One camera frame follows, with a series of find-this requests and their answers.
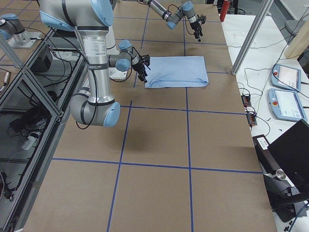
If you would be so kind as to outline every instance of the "metal cylinder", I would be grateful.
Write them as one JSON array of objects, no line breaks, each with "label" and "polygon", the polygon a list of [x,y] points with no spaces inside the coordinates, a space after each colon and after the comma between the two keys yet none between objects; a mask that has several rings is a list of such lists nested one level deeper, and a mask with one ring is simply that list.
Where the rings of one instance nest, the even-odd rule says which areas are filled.
[{"label": "metal cylinder", "polygon": [[274,0],[263,0],[262,4],[261,4],[261,7],[260,7],[260,10],[259,12],[257,13],[256,17],[254,18],[254,21],[249,29],[249,32],[248,32],[248,35],[245,39],[245,41],[243,42],[243,45],[240,49],[240,52],[235,60],[235,63],[233,65],[233,68],[232,68],[232,71],[231,71],[231,74],[232,75],[236,75],[238,70],[240,69],[240,66],[241,64],[243,63],[243,60],[245,59],[249,49],[250,49],[250,46],[257,34],[257,32],[259,31],[263,21],[264,21],[264,18],[266,16],[266,14],[268,13],[272,3],[273,3]]}]

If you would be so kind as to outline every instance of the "brown table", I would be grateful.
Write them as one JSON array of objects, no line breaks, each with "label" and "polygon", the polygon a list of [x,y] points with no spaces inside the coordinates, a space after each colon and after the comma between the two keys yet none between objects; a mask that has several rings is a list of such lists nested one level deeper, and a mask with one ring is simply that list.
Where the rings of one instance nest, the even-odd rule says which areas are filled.
[{"label": "brown table", "polygon": [[112,83],[118,124],[68,120],[25,232],[276,231],[216,7],[195,9],[201,43],[182,22],[171,31],[147,6],[117,3],[117,39],[152,57],[204,56],[210,82],[145,89],[133,72]]}]

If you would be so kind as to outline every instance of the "computer monitor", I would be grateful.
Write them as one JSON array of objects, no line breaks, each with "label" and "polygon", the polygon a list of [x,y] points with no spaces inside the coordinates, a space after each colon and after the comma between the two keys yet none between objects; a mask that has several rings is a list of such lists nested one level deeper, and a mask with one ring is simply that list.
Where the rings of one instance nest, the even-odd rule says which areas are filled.
[{"label": "computer monitor", "polygon": [[268,149],[299,192],[309,192],[309,124],[299,120]]}]

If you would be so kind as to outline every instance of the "light blue cloth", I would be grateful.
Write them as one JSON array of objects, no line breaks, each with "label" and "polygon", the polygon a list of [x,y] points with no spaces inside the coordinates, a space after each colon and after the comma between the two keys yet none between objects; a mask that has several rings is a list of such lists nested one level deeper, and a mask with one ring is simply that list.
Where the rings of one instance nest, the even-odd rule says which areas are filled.
[{"label": "light blue cloth", "polygon": [[204,87],[208,84],[204,57],[151,57],[145,88]]}]

